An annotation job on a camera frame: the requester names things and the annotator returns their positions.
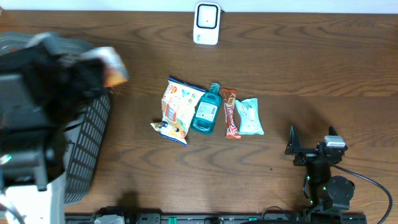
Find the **light teal wipes packet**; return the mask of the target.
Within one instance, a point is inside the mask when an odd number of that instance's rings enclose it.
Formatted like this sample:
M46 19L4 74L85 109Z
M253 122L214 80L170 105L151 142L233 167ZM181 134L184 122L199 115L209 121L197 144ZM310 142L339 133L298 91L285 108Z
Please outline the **light teal wipes packet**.
M258 99L236 100L235 105L240 116L239 133L241 135L264 135L259 119Z

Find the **orange small packet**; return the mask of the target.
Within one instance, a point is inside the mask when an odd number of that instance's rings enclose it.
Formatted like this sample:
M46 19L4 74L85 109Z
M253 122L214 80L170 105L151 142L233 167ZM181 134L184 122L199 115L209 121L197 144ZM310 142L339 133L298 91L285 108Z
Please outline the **orange small packet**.
M113 88L129 80L120 55L113 47L97 47L80 55L82 60L100 59L104 64L104 87Z

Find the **red orange snack bar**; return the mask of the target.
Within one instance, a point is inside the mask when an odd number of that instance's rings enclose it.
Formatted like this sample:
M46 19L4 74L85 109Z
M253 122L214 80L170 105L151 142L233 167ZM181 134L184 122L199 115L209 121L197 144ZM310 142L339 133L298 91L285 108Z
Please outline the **red orange snack bar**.
M226 139L241 139L239 129L234 121L234 107L236 101L236 90L222 88L224 113L226 118Z

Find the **teal mouthwash bottle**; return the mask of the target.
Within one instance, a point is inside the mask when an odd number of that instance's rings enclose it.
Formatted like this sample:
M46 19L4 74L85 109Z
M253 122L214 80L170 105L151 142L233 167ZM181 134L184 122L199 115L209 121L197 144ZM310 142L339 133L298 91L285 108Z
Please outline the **teal mouthwash bottle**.
M221 85L212 83L210 89L201 97L197 111L193 117L191 128L202 134L212 134L215 121L221 106Z

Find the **yellow snack bag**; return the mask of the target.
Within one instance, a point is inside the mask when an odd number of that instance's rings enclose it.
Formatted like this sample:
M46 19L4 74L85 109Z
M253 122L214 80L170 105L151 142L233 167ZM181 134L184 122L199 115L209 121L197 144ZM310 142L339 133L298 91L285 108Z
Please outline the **yellow snack bag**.
M186 146L195 108L205 93L203 88L169 77L161 99L162 120L150 125L162 137Z

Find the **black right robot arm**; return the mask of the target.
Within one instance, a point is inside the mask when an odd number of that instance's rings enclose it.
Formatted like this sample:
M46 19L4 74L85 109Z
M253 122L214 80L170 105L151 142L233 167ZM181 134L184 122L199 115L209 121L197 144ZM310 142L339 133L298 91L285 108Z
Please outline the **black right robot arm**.
M355 185L343 176L331 174L331 167L342 161L347 150L343 138L332 126L324 140L314 148L302 147L295 126L290 128L285 154L294 156L295 166L306 167L303 189L305 197L311 200L314 212L331 215L349 210Z

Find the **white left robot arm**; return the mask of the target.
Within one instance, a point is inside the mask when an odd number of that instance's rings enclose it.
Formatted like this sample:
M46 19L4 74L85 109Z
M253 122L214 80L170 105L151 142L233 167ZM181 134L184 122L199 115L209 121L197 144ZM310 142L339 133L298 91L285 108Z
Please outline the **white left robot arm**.
M62 57L45 44L1 56L1 210L10 221L65 221L65 130L104 94L106 66Z

